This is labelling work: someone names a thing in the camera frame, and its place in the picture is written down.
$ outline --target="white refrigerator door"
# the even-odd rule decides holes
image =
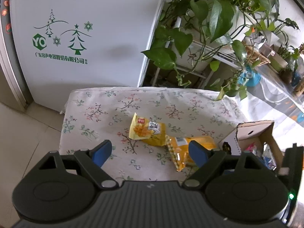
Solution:
[[[163,0],[10,0],[35,102],[61,111],[78,88],[141,85]]]

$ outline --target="tile floor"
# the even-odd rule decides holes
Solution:
[[[19,220],[11,194],[48,151],[58,150],[64,115],[32,103],[25,114],[0,103],[0,226]]]

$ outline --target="ribbed black surface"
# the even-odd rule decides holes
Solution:
[[[14,228],[238,228],[224,220],[201,194],[182,189],[178,182],[126,181],[118,190],[105,191],[94,206],[79,217],[60,224],[35,224],[22,220]],[[276,220],[248,227],[286,227]]]

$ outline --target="refrigerator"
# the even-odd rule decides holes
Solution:
[[[9,0],[34,101],[61,111],[72,90],[141,86],[164,0]]]
[[[10,0],[0,0],[0,102],[24,112],[32,97],[22,74],[10,22]]]

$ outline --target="snowflake decal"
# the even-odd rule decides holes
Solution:
[[[56,45],[56,46],[61,45],[60,38],[58,38],[57,36],[55,36],[55,38],[53,38],[53,44]]]
[[[93,24],[90,23],[89,21],[85,23],[85,27],[84,27],[87,31],[90,31],[93,29]]]

